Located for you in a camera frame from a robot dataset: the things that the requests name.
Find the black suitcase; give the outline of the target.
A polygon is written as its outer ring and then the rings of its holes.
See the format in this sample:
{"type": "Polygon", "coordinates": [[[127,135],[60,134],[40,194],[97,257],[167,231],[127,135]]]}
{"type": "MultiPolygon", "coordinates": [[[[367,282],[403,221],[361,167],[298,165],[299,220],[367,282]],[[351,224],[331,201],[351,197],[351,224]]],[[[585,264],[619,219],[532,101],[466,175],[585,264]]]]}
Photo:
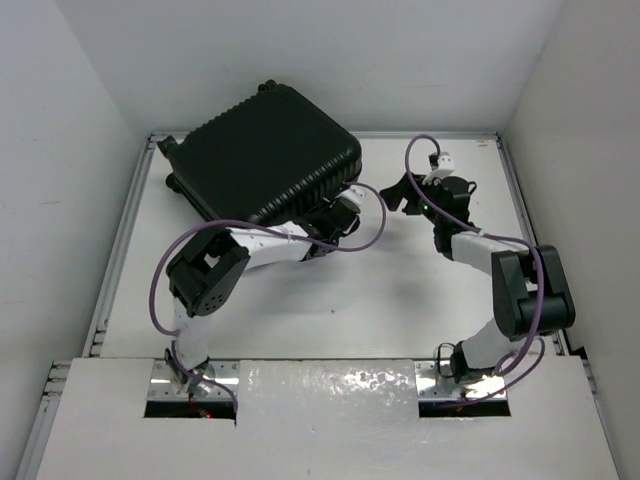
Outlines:
{"type": "Polygon", "coordinates": [[[189,132],[158,144],[170,187],[206,221],[274,226],[359,178],[359,140],[293,87],[274,80],[189,132]]]}

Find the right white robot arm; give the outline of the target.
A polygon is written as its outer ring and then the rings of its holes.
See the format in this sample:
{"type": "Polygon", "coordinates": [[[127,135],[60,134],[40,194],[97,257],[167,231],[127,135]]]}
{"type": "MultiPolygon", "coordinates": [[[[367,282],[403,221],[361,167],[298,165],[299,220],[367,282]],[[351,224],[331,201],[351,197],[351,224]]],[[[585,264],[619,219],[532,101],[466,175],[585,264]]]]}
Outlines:
{"type": "Polygon", "coordinates": [[[557,249],[483,233],[470,221],[476,188],[474,181],[458,176],[407,173],[381,191],[389,210],[432,223],[438,253],[491,277],[491,319],[455,344],[449,357],[449,377],[457,383],[496,374],[510,355],[536,337],[572,326],[576,317],[557,249]]]}

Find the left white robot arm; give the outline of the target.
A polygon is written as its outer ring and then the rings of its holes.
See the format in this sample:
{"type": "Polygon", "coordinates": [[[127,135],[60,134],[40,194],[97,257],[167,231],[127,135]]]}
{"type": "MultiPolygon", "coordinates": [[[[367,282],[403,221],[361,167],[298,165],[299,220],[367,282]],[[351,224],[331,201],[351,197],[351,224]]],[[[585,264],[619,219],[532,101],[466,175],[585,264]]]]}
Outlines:
{"type": "Polygon", "coordinates": [[[229,299],[243,273],[280,262],[303,262],[329,254],[359,227],[366,196],[350,187],[300,219],[277,225],[284,236],[244,228],[216,227],[196,234],[167,268],[173,296],[176,356],[187,370],[208,361],[205,330],[229,299]]]}

